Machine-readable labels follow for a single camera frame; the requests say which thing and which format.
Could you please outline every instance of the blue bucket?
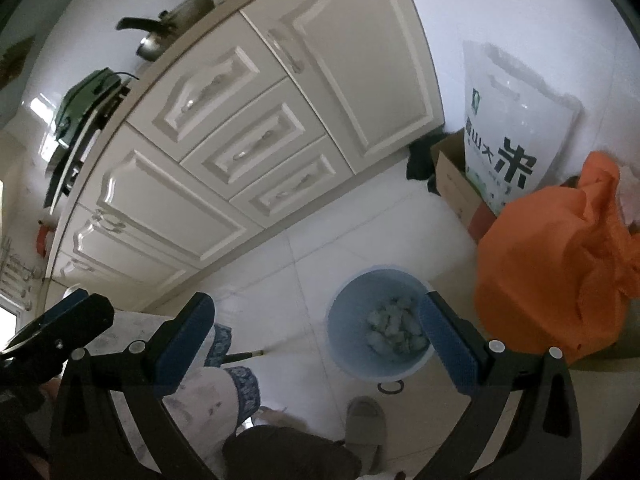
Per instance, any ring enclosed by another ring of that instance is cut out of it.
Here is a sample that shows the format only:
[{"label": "blue bucket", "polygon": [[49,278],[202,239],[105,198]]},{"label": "blue bucket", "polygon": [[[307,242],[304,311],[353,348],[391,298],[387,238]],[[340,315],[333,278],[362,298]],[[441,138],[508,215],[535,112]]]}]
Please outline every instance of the blue bucket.
[{"label": "blue bucket", "polygon": [[[430,290],[433,289],[395,267],[372,267],[351,278],[338,291],[327,313],[329,352],[336,364],[356,378],[378,383],[382,393],[400,393],[404,389],[402,378],[424,366],[433,355],[433,346],[429,344],[420,353],[404,361],[385,359],[367,344],[367,316],[381,303],[392,298],[420,300]],[[395,381],[400,385],[398,390],[390,392],[381,386],[382,383]]]}]

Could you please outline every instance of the green logo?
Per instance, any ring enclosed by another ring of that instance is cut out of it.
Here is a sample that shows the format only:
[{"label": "green logo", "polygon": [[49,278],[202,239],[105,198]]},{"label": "green logo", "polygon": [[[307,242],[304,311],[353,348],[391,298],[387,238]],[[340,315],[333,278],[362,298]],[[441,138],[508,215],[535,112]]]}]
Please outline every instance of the green logo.
[{"label": "green logo", "polygon": [[474,92],[471,94],[471,107],[474,110],[474,115],[478,115],[479,105],[480,105],[480,92],[474,88]]}]

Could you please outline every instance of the cooking pot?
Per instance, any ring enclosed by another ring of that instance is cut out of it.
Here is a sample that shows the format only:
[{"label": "cooking pot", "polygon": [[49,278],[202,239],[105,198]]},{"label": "cooking pot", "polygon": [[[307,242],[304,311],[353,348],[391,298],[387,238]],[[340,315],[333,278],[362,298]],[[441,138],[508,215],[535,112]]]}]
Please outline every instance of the cooking pot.
[{"label": "cooking pot", "polygon": [[146,30],[149,34],[140,42],[136,54],[147,61],[155,61],[175,40],[214,7],[213,0],[186,0],[174,10],[163,10],[158,15],[159,20],[122,18],[116,25],[116,30],[124,28]]}]

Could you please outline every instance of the metal screw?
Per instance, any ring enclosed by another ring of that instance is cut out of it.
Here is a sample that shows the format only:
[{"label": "metal screw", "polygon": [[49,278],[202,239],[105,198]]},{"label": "metal screw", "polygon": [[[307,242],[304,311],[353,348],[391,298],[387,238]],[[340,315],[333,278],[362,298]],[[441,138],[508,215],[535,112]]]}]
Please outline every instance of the metal screw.
[{"label": "metal screw", "polygon": [[554,359],[562,359],[562,350],[559,349],[557,346],[552,346],[549,349],[549,353],[551,354],[551,357],[553,357]]},{"label": "metal screw", "polygon": [[76,348],[73,352],[71,352],[71,358],[74,361],[79,361],[86,354],[86,350],[84,348]]},{"label": "metal screw", "polygon": [[129,345],[129,352],[132,354],[139,354],[145,351],[146,343],[144,341],[134,341]]},{"label": "metal screw", "polygon": [[502,341],[498,341],[497,339],[492,339],[491,341],[489,341],[489,350],[491,350],[491,352],[501,354],[502,352],[504,352],[505,348],[506,347],[504,346],[504,343]]}]

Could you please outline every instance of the cardboard box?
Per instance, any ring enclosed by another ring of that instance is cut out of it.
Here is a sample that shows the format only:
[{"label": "cardboard box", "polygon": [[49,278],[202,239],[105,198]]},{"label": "cardboard box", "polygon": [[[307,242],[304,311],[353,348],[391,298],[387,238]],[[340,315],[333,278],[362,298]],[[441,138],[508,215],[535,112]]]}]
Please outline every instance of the cardboard box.
[{"label": "cardboard box", "polygon": [[494,223],[495,214],[466,179],[464,140],[464,130],[445,137],[431,147],[431,158],[436,164],[438,192],[478,243]]}]

